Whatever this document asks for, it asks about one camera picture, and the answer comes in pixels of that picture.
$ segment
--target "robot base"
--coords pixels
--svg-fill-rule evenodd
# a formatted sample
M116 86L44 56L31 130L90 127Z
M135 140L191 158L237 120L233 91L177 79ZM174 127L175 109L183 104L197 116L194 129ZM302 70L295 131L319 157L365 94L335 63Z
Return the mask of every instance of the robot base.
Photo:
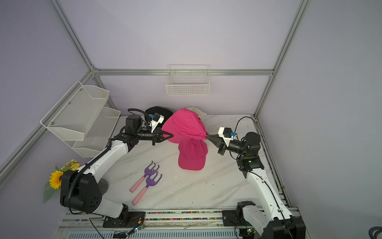
M104 224L102 225L103 228L136 228L140 226L141 224L138 224L139 221L136 219L141 220L144 222L146 212L144 211L130 211L128 213L129 220L127 223L123 223L122 221L118 220L117 218L111 218L107 216L104 220Z

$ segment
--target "pink handle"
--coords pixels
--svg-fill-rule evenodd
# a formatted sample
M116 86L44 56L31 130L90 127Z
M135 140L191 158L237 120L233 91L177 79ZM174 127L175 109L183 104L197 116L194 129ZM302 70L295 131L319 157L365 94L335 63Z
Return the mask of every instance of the pink handle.
M138 196L134 199L133 201L133 204L134 205L137 205L137 203L139 202L139 200L142 198L143 194L146 192L147 190L147 187L145 187L144 189L142 189L142 191L138 194Z
M134 186L132 186L132 187L130 188L130 191L131 191L131 192L134 192L135 190L137 190L137 188L138 188L139 185L143 182L143 180L144 180L144 177L141 177L141 179L138 180L138 182L136 182L136 183L134 184Z

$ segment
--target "yellow flower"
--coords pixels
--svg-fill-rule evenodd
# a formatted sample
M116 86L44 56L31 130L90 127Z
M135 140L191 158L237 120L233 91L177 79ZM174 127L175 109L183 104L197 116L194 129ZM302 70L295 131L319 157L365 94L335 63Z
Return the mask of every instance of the yellow flower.
M63 172L57 170L54 173L52 173L52 176L50 176L51 180L49 180L50 186L52 188L58 189L59 187L61 187L61 176L63 174Z
M69 166L70 170L72 171L76 171L79 167L81 167L82 165L80 165L79 163L75 163L71 166Z
M67 162L67 163L61 168L61 170L63 170L66 166L71 167L71 165L76 164L76 163L78 163L77 160L72 159L72 160L70 160L69 162Z

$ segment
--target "black mount plate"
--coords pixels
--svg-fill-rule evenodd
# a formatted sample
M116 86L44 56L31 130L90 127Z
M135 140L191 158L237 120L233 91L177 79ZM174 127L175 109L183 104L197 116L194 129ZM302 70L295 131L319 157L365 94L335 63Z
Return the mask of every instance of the black mount plate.
M235 210L222 211L223 213L223 225L224 226L251 226L251 224L245 220L238 221Z
M144 222L144 217L145 217L146 212L144 211L130 211L129 216L130 218L135 218L141 220ZM130 220L128 224L123 225L120 221L116 220L115 218L111 218L107 216L104 220L103 228L136 228L140 224L138 224L138 220Z

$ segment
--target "wire basket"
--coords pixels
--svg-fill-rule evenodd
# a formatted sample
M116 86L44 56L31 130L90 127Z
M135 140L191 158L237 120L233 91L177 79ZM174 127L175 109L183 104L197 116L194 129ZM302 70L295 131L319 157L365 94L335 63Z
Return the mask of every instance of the wire basket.
M120 114L121 111L103 107L85 139L76 141L72 149L84 158L96 157L105 149Z
M208 70L169 70L166 90L169 96L208 96Z
M76 84L79 84L77 91L53 119L45 124L41 121L63 141L84 140L109 98L108 90L82 85L79 81Z

